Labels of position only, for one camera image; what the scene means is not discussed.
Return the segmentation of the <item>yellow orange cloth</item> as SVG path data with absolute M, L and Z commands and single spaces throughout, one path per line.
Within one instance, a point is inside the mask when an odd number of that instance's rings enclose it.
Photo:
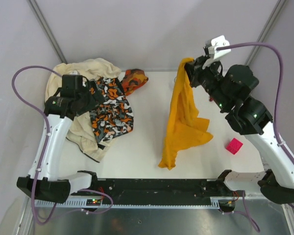
M 213 139 L 208 132 L 210 120 L 198 117 L 199 110 L 184 69 L 186 63 L 193 61 L 190 57 L 182 59 L 177 70 L 160 168 L 173 169 L 179 151 L 204 145 Z

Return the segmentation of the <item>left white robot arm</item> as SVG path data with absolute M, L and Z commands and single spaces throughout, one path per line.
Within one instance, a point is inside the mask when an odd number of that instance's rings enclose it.
M 37 155 L 28 175 L 18 178 L 17 188 L 32 199 L 62 204 L 72 193 L 90 187 L 92 172 L 81 170 L 61 178 L 59 163 L 74 118 L 103 102 L 101 91 L 85 76 L 63 75 L 62 86 L 45 102 L 45 124 Z

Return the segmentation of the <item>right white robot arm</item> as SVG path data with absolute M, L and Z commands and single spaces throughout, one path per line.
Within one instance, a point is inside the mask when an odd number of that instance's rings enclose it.
M 232 191 L 260 192 L 276 204 L 294 203 L 294 164 L 278 143 L 269 110 L 251 96 L 259 80 L 248 66 L 233 65 L 223 75 L 221 62 L 205 66 L 206 61 L 208 57 L 201 56 L 184 65 L 190 86 L 202 86 L 226 114 L 231 129 L 245 136 L 269 165 L 261 172 L 231 171 L 224 184 Z

